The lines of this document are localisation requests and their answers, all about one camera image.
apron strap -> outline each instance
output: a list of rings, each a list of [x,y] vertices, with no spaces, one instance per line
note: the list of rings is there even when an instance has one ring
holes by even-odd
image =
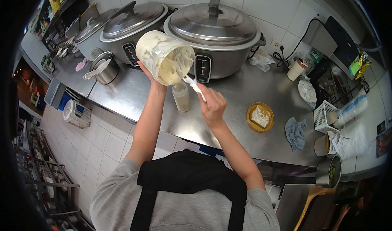
[[[144,162],[137,184],[142,186],[142,190],[130,231],[149,230],[158,191],[192,194],[204,189],[222,193],[232,202],[228,230],[243,228],[246,184],[235,172],[211,156],[180,151]]]
[[[157,191],[142,188],[130,231],[149,230],[157,193]]]
[[[230,219],[228,220],[228,231],[242,230],[244,224],[245,206],[239,201],[231,204]]]

stainless steel counter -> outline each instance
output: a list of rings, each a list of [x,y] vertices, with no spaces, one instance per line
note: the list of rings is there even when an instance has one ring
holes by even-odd
[[[65,84],[67,87],[76,91],[84,97],[88,97],[96,79],[85,80],[83,75],[88,72],[91,62],[89,61],[79,72],[75,68],[78,63],[82,62],[84,57],[75,57],[75,54],[70,52],[64,58],[55,57],[53,62],[55,64],[55,71],[53,77]]]
[[[150,81],[140,69],[123,63],[119,65],[121,70],[117,77],[105,86],[97,82],[88,98],[111,111],[138,121],[147,100]],[[227,99],[223,118],[251,157],[316,167],[320,159],[314,153],[314,142],[323,134],[314,130],[313,111],[300,97],[297,86],[298,80],[290,81],[281,68],[272,66],[264,73],[248,62],[234,75],[211,80],[207,84],[207,87],[219,91]],[[217,139],[203,122],[197,94],[188,88],[191,108],[182,113],[177,110],[171,87],[168,87],[161,131],[220,148]],[[247,124],[245,115],[254,102],[267,104],[274,113],[274,125],[265,133],[255,132]],[[308,125],[305,130],[305,148],[295,152],[291,151],[284,130],[287,120],[292,116],[297,121],[306,119]]]

bottle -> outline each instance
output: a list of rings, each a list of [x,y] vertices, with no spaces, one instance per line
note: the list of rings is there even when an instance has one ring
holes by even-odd
[[[173,97],[179,111],[186,112],[190,109],[189,90],[184,81],[173,86]]]

pink cloth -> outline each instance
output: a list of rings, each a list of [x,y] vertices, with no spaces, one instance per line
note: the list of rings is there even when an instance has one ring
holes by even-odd
[[[81,70],[86,65],[87,61],[88,61],[88,59],[85,58],[85,59],[83,59],[82,62],[78,63],[78,65],[76,65],[76,68],[75,68],[76,72]]]

rice cooker control panel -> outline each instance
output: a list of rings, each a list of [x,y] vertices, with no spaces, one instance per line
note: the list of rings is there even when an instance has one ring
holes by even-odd
[[[135,50],[135,45],[133,42],[125,43],[123,45],[123,51],[125,53],[125,56],[128,58],[130,61],[130,64],[133,67],[139,66],[137,61],[139,60],[138,57],[136,57],[136,50]]]
[[[206,53],[196,53],[194,62],[194,74],[197,82],[208,83],[211,75],[213,58]]]

